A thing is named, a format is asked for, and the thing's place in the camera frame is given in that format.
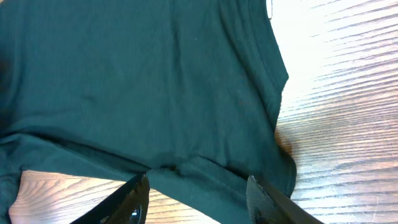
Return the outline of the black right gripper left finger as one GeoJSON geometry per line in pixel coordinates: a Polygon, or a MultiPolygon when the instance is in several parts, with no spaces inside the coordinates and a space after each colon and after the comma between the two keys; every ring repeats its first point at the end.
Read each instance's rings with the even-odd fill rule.
{"type": "Polygon", "coordinates": [[[145,224],[149,191],[146,175],[136,175],[72,224],[145,224]]]}

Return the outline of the black t-shirt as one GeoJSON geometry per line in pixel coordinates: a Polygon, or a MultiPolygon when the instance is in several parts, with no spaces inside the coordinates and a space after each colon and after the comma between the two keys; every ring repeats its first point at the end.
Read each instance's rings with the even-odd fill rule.
{"type": "Polygon", "coordinates": [[[1,222],[25,170],[150,186],[248,223],[246,182],[286,196],[274,133],[288,79],[257,0],[1,3],[1,222]]]}

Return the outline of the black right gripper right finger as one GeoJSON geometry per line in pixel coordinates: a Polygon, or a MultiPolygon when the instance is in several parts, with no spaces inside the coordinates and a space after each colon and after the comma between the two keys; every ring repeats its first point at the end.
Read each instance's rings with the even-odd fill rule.
{"type": "Polygon", "coordinates": [[[246,201],[251,223],[255,224],[323,224],[271,184],[248,178],[246,201]]]}

